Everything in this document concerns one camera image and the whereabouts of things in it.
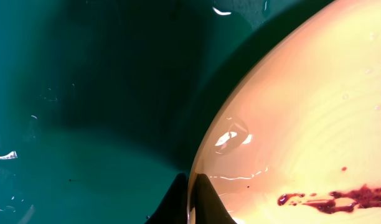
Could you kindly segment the yellow-green plate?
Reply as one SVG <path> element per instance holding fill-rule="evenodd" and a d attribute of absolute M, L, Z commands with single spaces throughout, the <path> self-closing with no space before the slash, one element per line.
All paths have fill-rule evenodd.
<path fill-rule="evenodd" d="M 334 1 L 236 87 L 189 177 L 235 223 L 381 223 L 381 1 Z"/>

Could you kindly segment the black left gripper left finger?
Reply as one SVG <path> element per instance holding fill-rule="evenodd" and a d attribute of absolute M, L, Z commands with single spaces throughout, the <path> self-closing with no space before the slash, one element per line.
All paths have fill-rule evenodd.
<path fill-rule="evenodd" d="M 185 173 L 177 174 L 156 211 L 145 224 L 186 224 L 187 185 Z"/>

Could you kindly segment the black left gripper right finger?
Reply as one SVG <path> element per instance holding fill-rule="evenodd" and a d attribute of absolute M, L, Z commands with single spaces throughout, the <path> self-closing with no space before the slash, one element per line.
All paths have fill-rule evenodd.
<path fill-rule="evenodd" d="M 198 174 L 192 188 L 195 224 L 237 224 L 225 209 L 206 174 Z"/>

